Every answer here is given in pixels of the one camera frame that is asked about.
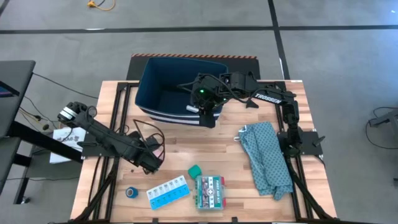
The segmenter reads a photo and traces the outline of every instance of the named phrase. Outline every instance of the white paper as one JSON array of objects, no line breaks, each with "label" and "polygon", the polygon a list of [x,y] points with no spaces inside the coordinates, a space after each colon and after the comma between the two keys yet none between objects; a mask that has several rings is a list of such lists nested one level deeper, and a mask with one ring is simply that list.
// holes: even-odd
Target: white paper
[{"label": "white paper", "polygon": [[[54,130],[52,138],[57,140],[57,141],[62,141],[64,138],[68,136],[70,132],[70,128],[63,128],[63,129],[57,129]],[[83,128],[73,128],[72,133],[69,135],[69,137],[64,140],[64,144],[67,146],[72,147],[73,149],[77,151],[82,151],[82,148],[77,144],[78,142],[84,141],[86,136],[86,131]],[[59,156],[58,154],[52,153],[50,155],[50,163],[51,164],[56,164],[60,162],[67,162],[70,161],[70,159],[67,159],[65,157]]]}]

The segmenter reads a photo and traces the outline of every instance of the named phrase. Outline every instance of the warning stripe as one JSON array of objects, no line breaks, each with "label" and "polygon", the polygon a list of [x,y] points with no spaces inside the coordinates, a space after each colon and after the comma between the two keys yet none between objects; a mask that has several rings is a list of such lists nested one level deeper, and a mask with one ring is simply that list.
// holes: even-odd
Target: warning stripe
[{"label": "warning stripe", "polygon": [[200,54],[132,54],[131,57],[188,57],[188,58],[250,58],[257,56],[250,55],[200,55]]}]

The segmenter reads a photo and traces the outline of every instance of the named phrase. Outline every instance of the green block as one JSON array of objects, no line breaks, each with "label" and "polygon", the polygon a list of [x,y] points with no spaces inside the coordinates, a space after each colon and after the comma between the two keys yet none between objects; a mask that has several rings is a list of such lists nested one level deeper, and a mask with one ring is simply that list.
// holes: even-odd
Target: green block
[{"label": "green block", "polygon": [[189,176],[191,176],[192,179],[196,179],[197,176],[201,175],[201,170],[198,165],[194,165],[188,170]]}]

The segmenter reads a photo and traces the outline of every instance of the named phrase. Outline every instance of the floor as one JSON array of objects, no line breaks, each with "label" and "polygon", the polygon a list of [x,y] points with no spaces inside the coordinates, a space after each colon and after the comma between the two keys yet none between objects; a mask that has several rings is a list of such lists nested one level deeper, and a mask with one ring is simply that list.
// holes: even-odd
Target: floor
[{"label": "floor", "polygon": [[[125,79],[133,53],[257,55],[263,79],[303,80],[315,126],[326,136],[322,142],[324,160],[339,218],[373,223],[398,220],[398,187],[392,181],[398,177],[398,150],[372,146],[364,134],[374,108],[398,106],[397,1],[277,0],[280,38],[264,28],[275,25],[275,20],[271,19],[269,3],[263,0],[116,0],[116,7],[109,12],[88,9],[79,0],[0,0],[0,4],[4,1],[0,60],[35,60],[36,73],[89,95],[99,93],[103,80]],[[106,0],[104,7],[110,4],[111,0]],[[262,29],[128,29],[201,26]],[[295,26],[317,28],[292,30]],[[336,30],[335,26],[345,29]],[[76,31],[100,28],[121,30],[97,34]],[[37,32],[47,29],[68,31]],[[20,34],[11,34],[11,30]],[[27,30],[36,30],[36,34],[26,34]],[[69,101],[96,103],[37,77],[27,96],[51,119]],[[22,106],[35,113],[28,101]],[[17,120],[29,125],[20,116]],[[369,136],[383,146],[398,145],[388,124],[369,129]],[[29,150],[27,144],[20,148],[25,154]],[[22,172],[14,166],[9,178],[20,177]],[[70,177],[67,170],[64,177]],[[0,197],[2,223],[67,221],[77,183],[77,179],[30,181],[26,195],[31,203],[13,205],[18,180],[8,181]]]}]

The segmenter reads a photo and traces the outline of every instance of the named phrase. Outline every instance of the black floor stripe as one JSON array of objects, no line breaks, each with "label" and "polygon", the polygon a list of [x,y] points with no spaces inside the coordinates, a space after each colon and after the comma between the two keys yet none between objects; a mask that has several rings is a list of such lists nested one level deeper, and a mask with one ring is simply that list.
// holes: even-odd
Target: black floor stripe
[{"label": "black floor stripe", "polygon": [[398,29],[398,25],[373,26],[281,26],[279,30],[389,30]]},{"label": "black floor stripe", "polygon": [[276,16],[274,1],[273,0],[268,0],[268,5],[269,5],[270,13],[271,13],[272,26],[274,27],[276,47],[278,49],[280,63],[282,65],[282,73],[283,73],[284,79],[290,80],[289,69],[287,68],[285,50],[284,50],[284,45],[282,43],[282,37],[280,36],[279,25],[278,25],[278,20],[277,20],[277,16]]},{"label": "black floor stripe", "polygon": [[9,1],[10,0],[4,0],[2,2],[1,6],[0,6],[0,17],[1,17],[1,14],[4,12],[4,10],[6,9]]},{"label": "black floor stripe", "polygon": [[197,32],[197,31],[261,31],[273,30],[271,26],[210,26],[210,27],[152,27],[152,28],[110,28],[110,29],[39,29],[0,30],[0,34],[106,34],[135,32]]}]

